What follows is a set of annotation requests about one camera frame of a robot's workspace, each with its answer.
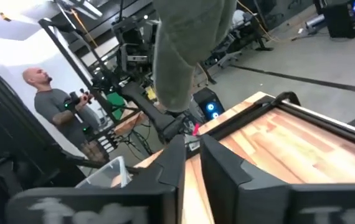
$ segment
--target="gray towel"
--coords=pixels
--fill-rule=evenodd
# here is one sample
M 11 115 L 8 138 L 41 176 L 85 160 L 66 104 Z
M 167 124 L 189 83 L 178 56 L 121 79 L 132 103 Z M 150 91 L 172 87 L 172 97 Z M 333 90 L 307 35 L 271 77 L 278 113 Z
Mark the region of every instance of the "gray towel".
M 154 83 L 172 112 L 189 107 L 194 69 L 226 36 L 235 0 L 154 0 L 161 19 L 156 36 Z

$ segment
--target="white wall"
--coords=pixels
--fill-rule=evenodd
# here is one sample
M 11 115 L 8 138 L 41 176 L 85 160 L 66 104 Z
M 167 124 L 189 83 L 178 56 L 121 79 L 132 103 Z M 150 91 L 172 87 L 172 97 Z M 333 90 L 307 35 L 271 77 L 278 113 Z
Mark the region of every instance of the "white wall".
M 84 66 L 81 63 L 78 66 L 89 77 Z M 44 30 L 40 30 L 25 41 L 0 39 L 0 76 L 10 84 L 27 108 L 63 149 L 72 154 L 83 156 L 52 124 L 36 113 L 34 109 L 36 90 L 22 79 L 22 72 L 29 67 L 40 67 L 46 70 L 53 78 L 53 88 L 60 88 L 67 93 L 79 91 L 80 88 L 86 89 L 83 81 L 76 75 Z M 98 115 L 101 115 L 101 112 L 98 111 L 100 105 L 97 102 L 93 102 L 90 107 Z
M 95 51 L 100 57 L 102 57 L 103 55 L 107 54 L 107 52 L 109 52 L 114 47 L 116 47 L 118 44 L 119 44 L 118 40 L 116 39 L 116 37 L 114 37 L 114 38 L 111 38 L 110 40 L 106 41 L 104 44 L 101 44 L 100 46 L 98 46 L 95 49 Z M 81 59 L 85 63 L 86 66 L 90 66 L 91 64 L 95 63 L 95 61 L 96 61 L 95 56 L 91 52 L 87 53 Z

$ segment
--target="black clamp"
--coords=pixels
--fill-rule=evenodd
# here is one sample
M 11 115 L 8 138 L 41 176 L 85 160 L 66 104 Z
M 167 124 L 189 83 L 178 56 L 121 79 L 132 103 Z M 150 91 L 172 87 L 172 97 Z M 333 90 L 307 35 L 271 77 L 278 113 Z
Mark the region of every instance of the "black clamp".
M 283 100 L 288 100 L 290 103 L 292 103 L 294 105 L 301 106 L 301 103 L 300 103 L 300 100 L 298 99 L 298 96 L 292 91 L 280 93 L 276 98 L 274 98 L 272 100 L 269 100 L 269 99 L 267 99 L 267 100 L 258 100 L 254 104 L 255 105 L 268 104 L 270 106 L 277 106 L 280 103 L 282 103 Z

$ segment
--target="tattoo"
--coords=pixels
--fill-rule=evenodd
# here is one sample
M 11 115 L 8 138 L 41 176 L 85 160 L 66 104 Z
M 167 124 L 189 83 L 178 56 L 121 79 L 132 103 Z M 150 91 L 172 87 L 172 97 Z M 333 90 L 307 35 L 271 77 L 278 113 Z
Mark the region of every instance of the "tattoo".
M 73 113 L 69 110 L 64 111 L 64 112 L 60 112 L 56 115 L 54 115 L 53 117 L 53 122 L 56 125 L 61 125 L 69 120 L 71 120 L 73 118 Z

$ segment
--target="orange cable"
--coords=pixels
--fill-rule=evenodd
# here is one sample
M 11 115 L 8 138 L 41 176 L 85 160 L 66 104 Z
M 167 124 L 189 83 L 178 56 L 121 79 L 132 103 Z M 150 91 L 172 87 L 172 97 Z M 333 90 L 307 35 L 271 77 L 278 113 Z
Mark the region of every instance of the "orange cable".
M 263 27 L 262 23 L 258 20 L 258 18 L 256 17 L 256 15 L 246 6 L 244 6 L 239 0 L 237 0 L 237 3 L 242 6 L 245 10 L 247 10 L 249 13 L 251 13 L 251 15 L 253 15 L 255 17 L 255 19 L 258 21 L 260 28 L 263 30 L 263 32 L 269 37 L 270 40 L 274 41 L 274 42 L 278 42 L 278 43 L 284 43 L 284 42 L 291 42 L 293 39 L 297 38 L 299 35 L 295 36 L 295 37 L 291 37 L 291 38 L 287 38 L 287 39 L 279 39 L 278 37 L 272 37 L 267 31 L 266 29 Z
M 80 20 L 77 12 L 75 12 L 75 10 L 71 9 L 71 12 L 73 14 L 73 16 L 75 16 L 75 18 L 77 19 L 77 21 L 79 22 L 79 24 L 82 26 L 82 28 L 84 29 L 84 31 L 86 32 L 86 34 L 89 36 L 90 40 L 95 44 L 96 47 L 98 47 L 98 45 L 96 44 L 95 40 L 93 39 L 92 35 L 89 34 L 89 31 L 86 29 L 85 25 L 83 24 L 83 22 Z

